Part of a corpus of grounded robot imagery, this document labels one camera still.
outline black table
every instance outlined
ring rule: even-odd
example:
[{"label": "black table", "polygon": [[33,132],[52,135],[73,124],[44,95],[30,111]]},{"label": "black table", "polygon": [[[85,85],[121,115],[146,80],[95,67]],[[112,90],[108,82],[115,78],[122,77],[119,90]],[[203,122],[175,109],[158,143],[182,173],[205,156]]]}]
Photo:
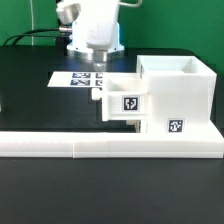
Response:
[{"label": "black table", "polygon": [[[135,72],[136,54],[192,55],[130,49],[108,71]],[[47,88],[52,71],[91,71],[91,63],[53,47],[0,48],[0,59],[0,130],[132,131],[100,115],[91,123],[100,105],[88,90]],[[74,105],[77,95],[88,111]],[[85,125],[74,112],[88,115]],[[1,158],[0,181],[1,224],[224,222],[222,159]]]}]

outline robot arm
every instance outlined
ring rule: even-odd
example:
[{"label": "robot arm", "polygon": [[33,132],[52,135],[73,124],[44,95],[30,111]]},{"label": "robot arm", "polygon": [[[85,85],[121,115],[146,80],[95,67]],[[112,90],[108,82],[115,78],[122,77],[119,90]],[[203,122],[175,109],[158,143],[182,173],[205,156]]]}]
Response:
[{"label": "robot arm", "polygon": [[119,6],[138,7],[141,4],[142,0],[136,4],[120,0],[64,0],[58,3],[56,12],[63,24],[80,20],[86,47],[108,50],[115,39]]}]

